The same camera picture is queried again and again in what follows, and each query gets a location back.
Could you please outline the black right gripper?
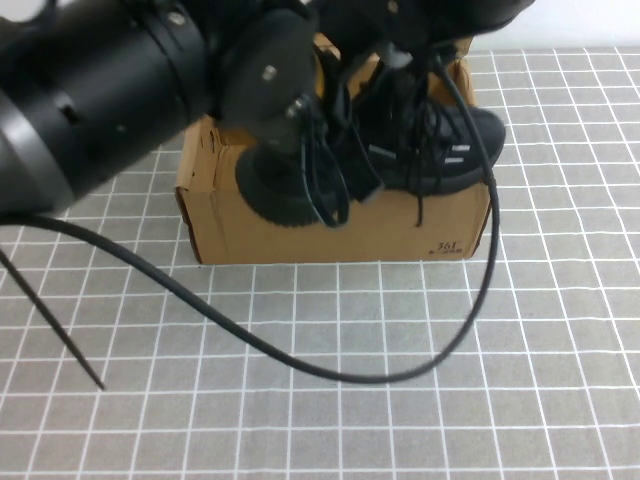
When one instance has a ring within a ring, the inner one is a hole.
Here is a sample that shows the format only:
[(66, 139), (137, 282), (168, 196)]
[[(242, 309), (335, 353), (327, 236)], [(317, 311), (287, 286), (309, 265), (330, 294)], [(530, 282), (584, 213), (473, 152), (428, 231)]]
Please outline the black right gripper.
[(427, 65), (440, 17), (438, 1), (326, 1), (324, 36), (343, 65), (378, 53), (389, 65)]

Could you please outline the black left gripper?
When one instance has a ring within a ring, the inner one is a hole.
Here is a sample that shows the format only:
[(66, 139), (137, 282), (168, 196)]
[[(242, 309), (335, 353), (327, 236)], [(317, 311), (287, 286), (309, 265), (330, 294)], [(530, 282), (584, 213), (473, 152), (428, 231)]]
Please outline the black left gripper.
[(350, 197), (370, 201), (384, 189), (384, 183), (360, 138), (349, 89), (340, 76), (339, 60), (330, 50), (318, 46), (314, 47), (314, 56), (316, 93), (328, 125), (329, 151), (337, 160)]

